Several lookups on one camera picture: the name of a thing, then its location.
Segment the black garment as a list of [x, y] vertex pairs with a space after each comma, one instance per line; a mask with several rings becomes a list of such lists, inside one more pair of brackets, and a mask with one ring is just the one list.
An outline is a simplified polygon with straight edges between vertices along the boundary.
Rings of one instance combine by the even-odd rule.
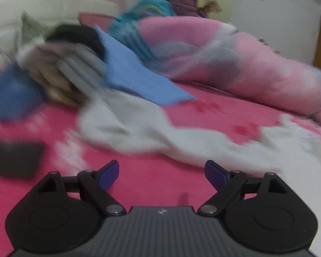
[[70, 43], [79, 43], [93, 50], [101, 60], [105, 57], [105, 47], [95, 29], [74, 24], [63, 24], [58, 26], [51, 33], [46, 41], [63, 41]]

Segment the blue jeans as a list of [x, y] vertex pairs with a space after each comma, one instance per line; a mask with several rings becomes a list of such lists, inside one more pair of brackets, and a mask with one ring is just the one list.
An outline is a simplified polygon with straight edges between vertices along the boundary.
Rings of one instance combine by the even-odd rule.
[[21, 120], [46, 99], [45, 91], [18, 63], [0, 73], [0, 121]]

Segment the white shirt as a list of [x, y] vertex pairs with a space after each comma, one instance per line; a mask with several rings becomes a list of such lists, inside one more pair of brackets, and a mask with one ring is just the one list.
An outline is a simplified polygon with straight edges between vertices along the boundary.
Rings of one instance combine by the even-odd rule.
[[238, 145], [218, 131], [174, 127], [161, 107], [105, 90], [81, 109], [77, 127], [83, 140], [123, 154], [157, 152], [194, 166], [214, 160], [228, 170], [279, 174], [316, 214], [312, 249], [321, 256], [321, 136], [288, 115], [277, 126], [262, 127], [256, 141]]

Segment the black phone on bed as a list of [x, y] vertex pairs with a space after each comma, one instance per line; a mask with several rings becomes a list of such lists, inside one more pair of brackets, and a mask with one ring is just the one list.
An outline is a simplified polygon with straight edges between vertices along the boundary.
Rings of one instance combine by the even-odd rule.
[[31, 179], [37, 173], [46, 144], [43, 142], [0, 142], [0, 176]]

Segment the pink floral bed blanket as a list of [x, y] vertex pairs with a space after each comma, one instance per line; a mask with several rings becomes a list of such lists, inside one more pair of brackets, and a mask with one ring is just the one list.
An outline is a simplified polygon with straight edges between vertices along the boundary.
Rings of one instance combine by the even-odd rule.
[[8, 212], [51, 170], [71, 176], [117, 160], [120, 175], [110, 192], [126, 208], [198, 207], [214, 193], [203, 171], [210, 159], [228, 170], [279, 174], [316, 214], [311, 249], [321, 256], [321, 126], [213, 89], [183, 89], [195, 99], [161, 108], [103, 91], [82, 113], [45, 104], [26, 119], [0, 122], [0, 141], [47, 146], [30, 180], [0, 177], [0, 256], [12, 248]]

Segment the pile of mixed clothes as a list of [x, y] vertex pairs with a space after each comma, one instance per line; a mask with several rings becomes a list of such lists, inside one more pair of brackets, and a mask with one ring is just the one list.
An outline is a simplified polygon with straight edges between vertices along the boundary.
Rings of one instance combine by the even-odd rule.
[[81, 43], [35, 38], [17, 50], [15, 59], [55, 103], [83, 106], [101, 88], [107, 65]]

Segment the teal blue blanket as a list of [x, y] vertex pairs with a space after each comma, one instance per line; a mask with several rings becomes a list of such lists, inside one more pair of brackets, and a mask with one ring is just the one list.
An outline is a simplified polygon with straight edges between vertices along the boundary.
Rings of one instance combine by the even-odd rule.
[[153, 60], [155, 55], [143, 40], [139, 25], [150, 17], [173, 16], [176, 13], [172, 4], [166, 0], [139, 0], [129, 10], [114, 18], [108, 27], [108, 33], [142, 60]]

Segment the red pillow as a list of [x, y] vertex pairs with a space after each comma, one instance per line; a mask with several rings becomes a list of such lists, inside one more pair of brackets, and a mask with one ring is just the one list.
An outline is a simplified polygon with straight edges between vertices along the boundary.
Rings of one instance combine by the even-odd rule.
[[115, 20], [115, 18], [110, 15], [81, 12], [79, 13], [78, 20], [81, 25], [86, 25], [92, 28], [97, 26], [100, 27], [102, 31], [107, 33], [109, 26]]

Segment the blue cloth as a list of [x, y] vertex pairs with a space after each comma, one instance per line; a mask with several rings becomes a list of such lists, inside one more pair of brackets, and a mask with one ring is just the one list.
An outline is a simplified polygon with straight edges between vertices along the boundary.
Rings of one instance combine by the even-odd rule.
[[155, 103], [170, 106], [194, 100], [195, 97], [166, 77], [147, 69], [138, 56], [108, 33], [95, 26], [105, 47], [100, 87], [115, 89]]

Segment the pink grey rolled duvet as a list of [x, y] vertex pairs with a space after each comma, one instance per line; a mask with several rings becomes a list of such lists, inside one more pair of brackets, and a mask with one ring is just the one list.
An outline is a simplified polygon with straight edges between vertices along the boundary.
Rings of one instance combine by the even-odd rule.
[[155, 55], [145, 60], [169, 79], [197, 82], [321, 125], [321, 70], [275, 53], [233, 25], [190, 16], [150, 17], [139, 25]]

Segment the grey patterned pillow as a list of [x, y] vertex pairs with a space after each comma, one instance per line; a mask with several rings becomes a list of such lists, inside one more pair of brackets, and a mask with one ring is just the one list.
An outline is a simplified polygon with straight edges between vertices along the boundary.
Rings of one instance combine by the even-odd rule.
[[16, 48], [22, 47], [36, 37], [46, 38], [52, 31], [52, 26], [41, 24], [30, 17], [26, 12], [23, 12], [16, 33]]

